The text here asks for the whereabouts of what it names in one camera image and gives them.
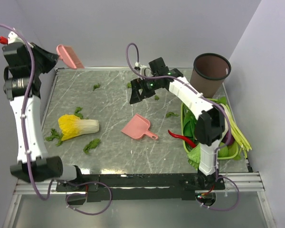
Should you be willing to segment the pink hand brush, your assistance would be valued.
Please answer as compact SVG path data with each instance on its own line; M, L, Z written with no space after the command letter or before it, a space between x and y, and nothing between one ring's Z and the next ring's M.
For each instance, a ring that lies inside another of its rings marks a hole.
M58 45L56 48L59 59L70 69L85 68L71 46Z

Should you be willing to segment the pink plastic dustpan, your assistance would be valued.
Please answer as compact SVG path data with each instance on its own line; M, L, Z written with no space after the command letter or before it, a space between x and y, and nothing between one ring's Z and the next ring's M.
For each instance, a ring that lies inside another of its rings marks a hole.
M145 135L154 140L157 140L158 135L152 133L149 130L150 126L151 122L148 119L142 117L139 114L135 114L133 118L121 130L121 132L135 140L140 140Z

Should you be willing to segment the yellow white napa cabbage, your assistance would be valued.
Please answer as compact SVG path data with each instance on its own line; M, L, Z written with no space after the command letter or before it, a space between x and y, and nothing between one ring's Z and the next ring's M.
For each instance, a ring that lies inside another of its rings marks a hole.
M98 120L81 119L74 114L66 114L58 119L58 125L62 132L61 141L70 140L72 138L97 133L100 129Z

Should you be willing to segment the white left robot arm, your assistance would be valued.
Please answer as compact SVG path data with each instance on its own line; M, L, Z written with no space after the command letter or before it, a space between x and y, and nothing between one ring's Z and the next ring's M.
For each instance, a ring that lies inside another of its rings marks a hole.
M58 156L50 157L45 147L40 121L40 74L51 71L61 60L61 52L51 53L36 44L14 42L2 48L8 66L4 69L4 92L12 107L18 136L17 163L12 176L30 183L50 179L66 180L74 191L81 190L84 178L77 166L66 165Z

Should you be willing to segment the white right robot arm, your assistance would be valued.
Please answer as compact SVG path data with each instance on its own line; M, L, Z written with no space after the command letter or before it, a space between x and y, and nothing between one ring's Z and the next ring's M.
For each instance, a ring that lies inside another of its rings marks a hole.
M157 89L165 88L188 107L197 121L194 136L200 147L198 184L203 189L209 189L219 178L217 154L228 130L223 109L220 105L207 101L178 69L169 69L161 57L150 62L149 66L152 71L151 77L134 71L139 77L130 81L130 104L152 97Z

